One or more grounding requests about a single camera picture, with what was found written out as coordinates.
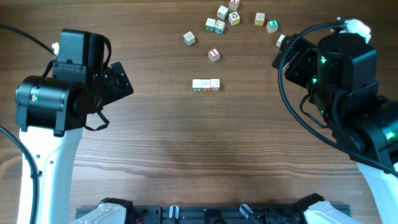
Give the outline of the green number six block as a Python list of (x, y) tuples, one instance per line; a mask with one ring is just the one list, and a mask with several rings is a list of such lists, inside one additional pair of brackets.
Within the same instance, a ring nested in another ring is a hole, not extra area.
[(192, 80), (192, 89), (193, 89), (193, 91), (201, 91), (202, 90), (201, 79), (193, 79)]

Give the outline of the red I wooden block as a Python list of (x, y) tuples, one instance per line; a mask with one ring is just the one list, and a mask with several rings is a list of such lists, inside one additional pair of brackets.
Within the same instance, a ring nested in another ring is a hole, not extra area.
[(220, 52), (218, 51), (217, 48), (213, 48), (208, 51), (208, 58), (212, 61), (215, 62), (220, 59)]

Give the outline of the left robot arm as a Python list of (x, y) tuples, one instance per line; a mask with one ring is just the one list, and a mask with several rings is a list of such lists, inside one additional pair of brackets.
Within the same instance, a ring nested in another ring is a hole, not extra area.
[(103, 35), (64, 29), (56, 59), (17, 88), (16, 124), (25, 156), (17, 221), (68, 223), (72, 170), (89, 114), (133, 93)]

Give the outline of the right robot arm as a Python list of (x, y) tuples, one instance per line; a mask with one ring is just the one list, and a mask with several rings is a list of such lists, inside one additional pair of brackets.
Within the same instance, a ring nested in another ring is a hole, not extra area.
[(359, 34), (331, 34), (313, 44), (280, 36), (272, 65), (305, 89), (339, 147), (348, 150), (383, 223), (397, 223), (397, 102), (378, 95), (377, 52)]

